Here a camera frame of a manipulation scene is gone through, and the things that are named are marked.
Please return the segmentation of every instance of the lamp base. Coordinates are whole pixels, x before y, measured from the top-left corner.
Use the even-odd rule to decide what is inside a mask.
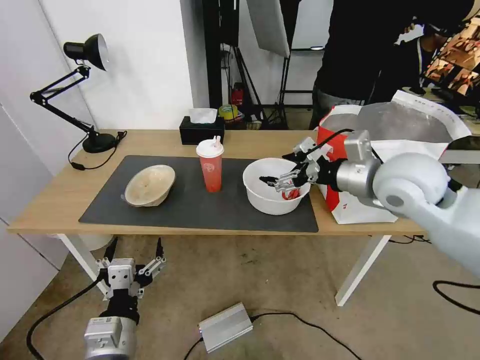
[[[117,145],[115,136],[107,133],[91,132],[83,141],[83,150],[90,154],[103,153]]]

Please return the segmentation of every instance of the lamp arm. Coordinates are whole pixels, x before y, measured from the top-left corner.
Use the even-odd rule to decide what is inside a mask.
[[[75,80],[71,84],[60,87],[60,88],[53,88],[55,85],[61,83],[62,81],[71,78],[75,74],[80,74],[81,78]],[[65,75],[64,77],[58,79],[57,81],[51,83],[50,85],[45,86],[44,88],[34,91],[30,94],[30,99],[35,103],[40,105],[41,107],[47,109],[48,111],[54,113],[55,115],[61,117],[62,119],[66,120],[70,124],[76,126],[77,128],[81,129],[82,131],[86,132],[87,134],[95,134],[96,131],[94,129],[93,125],[88,125],[68,114],[65,112],[61,111],[60,109],[56,108],[55,106],[51,105],[49,103],[49,100],[51,98],[56,97],[57,95],[67,91],[68,89],[74,87],[75,85],[81,83],[82,81],[86,80],[89,78],[90,75],[90,67],[82,64],[79,67],[77,67],[74,71],[71,73]]]

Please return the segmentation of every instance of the tissue box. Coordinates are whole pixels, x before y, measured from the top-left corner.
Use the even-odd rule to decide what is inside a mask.
[[[190,116],[185,116],[180,124],[180,137],[183,145],[198,145],[201,141],[220,136],[224,143],[225,122],[222,117],[217,117],[211,124],[191,123]]]

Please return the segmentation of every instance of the lamp head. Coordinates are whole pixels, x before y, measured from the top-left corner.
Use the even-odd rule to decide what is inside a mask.
[[[95,67],[107,71],[109,65],[109,51],[102,34],[90,36],[84,43],[66,42],[63,52],[75,61],[88,60]]]

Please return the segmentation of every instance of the desk lamp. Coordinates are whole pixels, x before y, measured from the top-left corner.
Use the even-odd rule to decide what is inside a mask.
[[[92,124],[76,119],[49,103],[50,99],[89,78],[90,67],[85,65],[85,60],[88,60],[95,67],[107,71],[109,64],[109,53],[104,37],[102,34],[96,34],[90,36],[85,43],[66,42],[63,45],[63,52],[67,57],[75,60],[75,63],[79,66],[71,73],[65,75],[50,85],[47,85],[43,89],[32,92],[30,94],[30,99],[35,104],[38,104],[41,107],[51,111],[55,115],[86,132],[86,139],[83,141],[82,146],[87,153],[102,153],[109,149],[116,148],[118,142],[121,140],[121,137],[117,139],[115,136],[108,133],[98,133],[95,131],[95,128]],[[81,77],[74,82],[71,82],[69,85],[63,87],[54,87],[76,74],[79,74]]]

